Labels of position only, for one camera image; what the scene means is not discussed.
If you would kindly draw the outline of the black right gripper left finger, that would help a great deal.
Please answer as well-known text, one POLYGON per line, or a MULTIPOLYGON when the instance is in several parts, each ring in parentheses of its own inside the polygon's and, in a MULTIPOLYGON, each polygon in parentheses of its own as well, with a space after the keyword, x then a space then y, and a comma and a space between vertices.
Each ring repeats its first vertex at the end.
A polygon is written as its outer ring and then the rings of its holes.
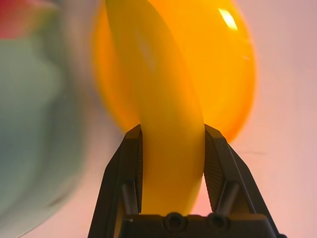
POLYGON ((140 214, 142 185, 142 131, 138 125, 126 133, 105 169, 88 237, 112 238, 118 214, 140 214))

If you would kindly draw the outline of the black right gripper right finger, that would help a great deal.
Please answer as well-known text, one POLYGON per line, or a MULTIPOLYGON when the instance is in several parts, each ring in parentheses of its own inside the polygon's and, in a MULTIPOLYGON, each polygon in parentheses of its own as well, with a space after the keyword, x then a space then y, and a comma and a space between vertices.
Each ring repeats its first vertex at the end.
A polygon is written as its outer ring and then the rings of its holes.
POLYGON ((269 211, 245 162, 220 131, 205 125, 204 176, 211 208, 214 212, 253 213, 269 211))

